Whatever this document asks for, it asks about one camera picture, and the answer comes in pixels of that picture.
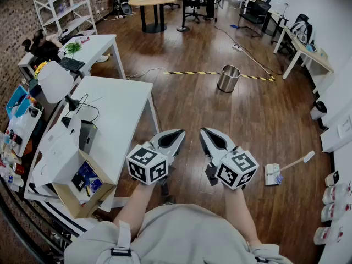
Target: black keyboard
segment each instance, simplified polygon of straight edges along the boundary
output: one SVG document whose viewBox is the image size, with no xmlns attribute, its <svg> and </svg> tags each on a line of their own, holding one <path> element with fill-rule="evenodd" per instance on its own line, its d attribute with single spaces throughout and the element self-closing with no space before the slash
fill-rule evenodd
<svg viewBox="0 0 352 264">
<path fill-rule="evenodd" d="M 64 69 L 68 69 L 74 73 L 78 73 L 79 70 L 85 65 L 84 62 L 80 62 L 79 60 L 70 59 L 67 57 L 63 57 L 58 64 L 61 65 Z"/>
</svg>

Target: shelving unit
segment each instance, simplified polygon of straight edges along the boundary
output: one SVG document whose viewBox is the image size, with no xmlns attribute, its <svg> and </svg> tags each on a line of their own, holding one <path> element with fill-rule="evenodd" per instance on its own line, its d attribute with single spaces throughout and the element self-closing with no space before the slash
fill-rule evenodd
<svg viewBox="0 0 352 264">
<path fill-rule="evenodd" d="M 45 34 L 48 34 L 46 26 L 51 25 L 52 23 L 56 24 L 59 34 L 61 34 L 61 32 L 65 31 L 65 30 L 67 30 L 65 33 L 62 34 L 62 37 L 68 35 L 76 28 L 79 30 L 80 34 L 84 34 L 84 35 L 92 35 L 92 34 L 98 33 L 97 29 L 95 27 L 95 22 L 94 22 L 92 9 L 90 7 L 89 0 L 83 0 L 83 1 L 80 1 L 79 3 L 75 3 L 73 6 L 67 7 L 63 13 L 56 13 L 54 5 L 53 5 L 55 1 L 58 1 L 58 0 L 48 0 L 48 2 L 46 2 L 46 3 L 42 3 L 38 0 L 33 0 L 39 21 L 42 25 L 42 28 L 43 28 Z M 80 16 L 77 12 L 75 12 L 75 10 L 85 4 L 87 4 L 89 15 Z M 43 17 L 41 15 L 41 10 L 43 10 L 43 9 L 48 9 L 52 13 L 52 17 L 50 19 L 48 19 L 47 21 L 43 21 Z M 59 20 L 69 13 L 73 13 L 75 19 L 68 22 L 64 26 L 61 26 Z M 83 24 L 85 21 L 92 24 L 92 26 L 93 26 L 92 30 L 81 31 L 80 25 Z"/>
</svg>

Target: hazard tape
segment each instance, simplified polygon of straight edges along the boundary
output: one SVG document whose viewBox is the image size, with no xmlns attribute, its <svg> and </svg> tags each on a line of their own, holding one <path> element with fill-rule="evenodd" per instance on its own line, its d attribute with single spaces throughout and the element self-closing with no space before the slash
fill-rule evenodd
<svg viewBox="0 0 352 264">
<path fill-rule="evenodd" d="M 221 73 L 216 73 L 213 71 L 164 71 L 164 74 L 216 74 L 220 75 Z M 240 74 L 240 76 L 245 77 L 245 78 L 252 78 L 252 79 L 257 79 L 257 80 L 264 80 L 264 81 L 275 81 L 275 78 L 271 75 L 271 78 L 264 78 L 264 77 L 255 77 L 255 76 L 249 76 L 245 74 Z"/>
</svg>

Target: blue plastic tray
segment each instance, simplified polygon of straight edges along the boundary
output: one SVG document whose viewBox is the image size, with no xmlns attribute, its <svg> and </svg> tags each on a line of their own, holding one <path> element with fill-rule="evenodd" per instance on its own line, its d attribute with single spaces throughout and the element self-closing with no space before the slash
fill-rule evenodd
<svg viewBox="0 0 352 264">
<path fill-rule="evenodd" d="M 26 95 L 26 96 L 27 96 L 28 93 L 27 93 L 27 91 L 22 87 L 22 85 L 18 85 L 18 87 L 17 87 L 15 93 L 13 93 L 13 95 L 12 95 L 10 101 L 9 101 L 9 102 L 7 103 L 7 105 L 6 105 L 6 112 L 7 112 L 7 115 L 8 115 L 8 117 L 9 117 L 9 119 L 11 119 L 11 117 L 12 117 L 11 111 L 12 111 L 12 109 L 13 109 L 13 108 L 10 108 L 10 107 L 12 107 L 13 105 L 15 105 L 15 104 L 17 103 L 17 101 L 19 100 L 19 98 L 21 98 L 22 95 Z M 24 98 L 23 101 L 22 101 L 22 103 L 19 105 L 19 107 L 18 107 L 18 109 L 17 109 L 17 111 L 16 111 L 15 116 L 16 116 L 16 117 L 22 116 L 22 115 L 26 112 L 26 110 L 27 110 L 27 108 L 28 108 L 29 105 L 30 105 L 29 100 L 28 100 L 27 98 Z"/>
</svg>

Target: white cable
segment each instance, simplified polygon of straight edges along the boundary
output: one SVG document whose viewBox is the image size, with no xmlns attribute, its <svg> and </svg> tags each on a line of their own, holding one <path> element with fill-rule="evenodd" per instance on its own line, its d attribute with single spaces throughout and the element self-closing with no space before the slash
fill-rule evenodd
<svg viewBox="0 0 352 264">
<path fill-rule="evenodd" d="M 244 52 L 252 61 L 254 61 L 254 62 L 256 62 L 258 65 L 260 65 L 261 66 L 261 68 L 263 69 L 263 70 L 265 70 L 266 71 L 266 73 L 268 74 L 268 75 L 270 75 L 271 76 L 271 73 L 270 72 L 268 72 L 260 63 L 258 63 L 256 60 L 254 60 L 250 55 L 248 55 L 247 54 L 247 52 L 245 51 L 245 50 L 242 50 L 242 52 Z"/>
<path fill-rule="evenodd" d="M 147 70 L 147 71 L 144 72 L 144 73 L 137 73 L 137 74 L 132 75 L 132 76 L 126 75 L 126 78 L 135 78 L 137 75 L 140 75 L 140 76 L 137 77 L 137 78 L 140 78 L 140 77 L 142 77 L 143 75 L 145 75 L 146 73 L 150 72 L 151 70 L 156 70 L 156 69 L 161 69 L 161 68 L 151 68 L 151 69 Z"/>
<path fill-rule="evenodd" d="M 105 19 L 105 18 L 103 18 L 102 16 L 101 16 L 101 14 L 100 14 L 100 12 L 98 13 L 98 15 L 99 15 L 99 17 L 101 18 L 101 19 L 103 19 L 103 20 L 107 20 L 107 21 L 112 21 L 112 20 L 118 20 L 118 19 L 122 19 L 122 18 L 124 18 L 124 17 L 127 17 L 127 16 L 129 16 L 129 15 L 120 15 L 118 18 L 116 18 L 116 19 Z"/>
</svg>

